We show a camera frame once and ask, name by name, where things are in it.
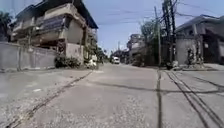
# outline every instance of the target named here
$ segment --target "road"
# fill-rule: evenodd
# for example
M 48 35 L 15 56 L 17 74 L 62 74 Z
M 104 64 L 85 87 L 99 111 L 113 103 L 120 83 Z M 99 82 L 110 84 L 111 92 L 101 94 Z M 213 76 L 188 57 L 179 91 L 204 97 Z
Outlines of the road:
M 107 64 L 18 127 L 223 128 L 223 74 Z

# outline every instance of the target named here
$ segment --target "road crack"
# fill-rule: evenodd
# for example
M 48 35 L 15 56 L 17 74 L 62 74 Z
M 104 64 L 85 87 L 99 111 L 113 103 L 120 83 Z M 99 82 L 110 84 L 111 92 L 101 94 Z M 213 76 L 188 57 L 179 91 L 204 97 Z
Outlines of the road crack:
M 28 121 L 29 119 L 31 119 L 34 114 L 42 107 L 46 106 L 50 101 L 52 101 L 53 99 L 57 98 L 60 96 L 60 94 L 62 94 L 63 92 L 65 92 L 67 89 L 74 87 L 76 83 L 84 78 L 86 78 L 87 76 L 89 76 L 92 73 L 89 72 L 88 74 L 86 74 L 85 76 L 79 77 L 78 79 L 73 80 L 72 82 L 68 83 L 67 85 L 65 85 L 64 87 L 62 87 L 61 89 L 59 89 L 56 93 L 54 93 L 53 95 L 47 97 L 45 100 L 43 100 L 42 102 L 38 103 L 37 105 L 35 105 L 32 109 L 24 112 L 22 115 L 17 116 L 14 121 L 12 121 L 11 123 L 9 123 L 5 128 L 16 128 L 18 127 L 20 124 L 24 123 L 25 121 Z

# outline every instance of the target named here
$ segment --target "roof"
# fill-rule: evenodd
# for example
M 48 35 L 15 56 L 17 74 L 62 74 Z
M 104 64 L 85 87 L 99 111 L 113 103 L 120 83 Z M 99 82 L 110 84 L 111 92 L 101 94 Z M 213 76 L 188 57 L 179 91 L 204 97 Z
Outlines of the roof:
M 26 7 L 25 9 L 23 9 L 21 12 L 19 12 L 19 14 L 16 15 L 16 18 L 19 18 L 20 16 L 22 16 L 24 13 L 31 11 L 35 9 L 34 5 L 29 5 L 28 7 Z
M 23 15 L 25 12 L 36 9 L 37 11 L 47 11 L 49 8 L 54 8 L 59 5 L 63 5 L 66 3 L 72 3 L 73 0 L 42 0 L 37 5 L 30 5 L 26 7 L 23 11 L 21 11 L 16 18 Z M 75 7 L 78 10 L 78 13 L 86 20 L 87 25 L 93 29 L 98 29 L 98 26 L 92 16 L 90 15 L 88 9 L 86 8 L 85 4 L 82 0 L 78 0 L 74 3 Z
M 190 27 L 193 24 L 198 24 L 198 23 L 205 22 L 205 21 L 217 22 L 219 20 L 220 20 L 220 18 L 217 18 L 217 17 L 213 17 L 213 16 L 209 16 L 209 15 L 200 15 L 200 16 L 197 16 L 197 17 L 193 18 L 192 20 L 180 25 L 179 27 L 177 27 L 176 32 L 179 32 L 187 27 Z

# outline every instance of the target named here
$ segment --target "fence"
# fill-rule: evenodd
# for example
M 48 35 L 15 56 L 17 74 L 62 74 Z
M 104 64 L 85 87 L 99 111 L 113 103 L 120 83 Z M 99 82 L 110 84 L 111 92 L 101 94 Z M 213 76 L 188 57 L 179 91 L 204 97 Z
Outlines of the fence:
M 54 67 L 56 52 L 49 49 L 0 42 L 0 70 L 46 69 Z

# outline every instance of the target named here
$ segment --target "white van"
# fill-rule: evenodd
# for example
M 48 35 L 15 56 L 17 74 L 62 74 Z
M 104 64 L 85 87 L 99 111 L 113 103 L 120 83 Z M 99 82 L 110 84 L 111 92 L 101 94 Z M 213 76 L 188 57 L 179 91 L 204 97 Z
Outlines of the white van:
M 113 63 L 114 64 L 120 64 L 120 59 L 118 57 L 113 58 Z

